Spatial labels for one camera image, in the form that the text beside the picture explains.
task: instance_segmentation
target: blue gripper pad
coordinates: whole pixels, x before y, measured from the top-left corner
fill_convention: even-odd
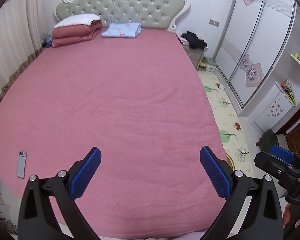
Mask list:
[[[200,162],[219,197],[228,201],[231,198],[231,182],[207,147],[203,147],[200,151]]]
[[[296,158],[294,157],[293,153],[277,145],[274,145],[271,148],[271,154],[288,164],[294,163],[296,161]]]
[[[95,148],[71,180],[70,196],[72,200],[82,197],[100,163],[101,151]]]

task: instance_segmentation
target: white pillow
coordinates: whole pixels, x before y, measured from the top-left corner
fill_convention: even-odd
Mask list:
[[[92,13],[84,13],[84,14],[78,14],[70,16],[61,22],[59,22],[55,28],[59,27],[66,27],[66,26],[73,26],[73,25],[91,25],[93,21],[100,20],[100,17],[98,15],[92,14]]]

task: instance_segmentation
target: tufted headboard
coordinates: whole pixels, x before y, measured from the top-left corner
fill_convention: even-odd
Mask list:
[[[55,16],[63,20],[71,15],[94,13],[102,27],[112,22],[140,22],[143,28],[174,31],[175,21],[190,8],[190,0],[61,0]]]

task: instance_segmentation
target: blue folded blanket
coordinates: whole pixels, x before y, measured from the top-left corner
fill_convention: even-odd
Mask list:
[[[101,34],[105,38],[136,38],[142,31],[141,23],[110,23]]]

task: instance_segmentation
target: tree print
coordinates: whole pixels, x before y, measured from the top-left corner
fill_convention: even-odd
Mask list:
[[[246,152],[246,150],[243,147],[240,147],[239,149],[237,149],[235,156],[237,157],[239,162],[244,162],[247,154],[249,154],[249,152]]]
[[[231,105],[226,99],[224,98],[219,98],[218,103],[220,104],[221,107],[227,108],[228,105]]]
[[[235,138],[238,139],[237,135],[235,134],[230,134],[227,131],[222,131],[222,130],[220,131],[220,137],[223,143],[230,142],[231,136],[235,136]]]
[[[219,93],[218,90],[214,89],[214,88],[210,88],[210,87],[207,87],[207,86],[204,86],[204,90],[207,92],[207,93],[211,93],[213,90],[217,91]]]

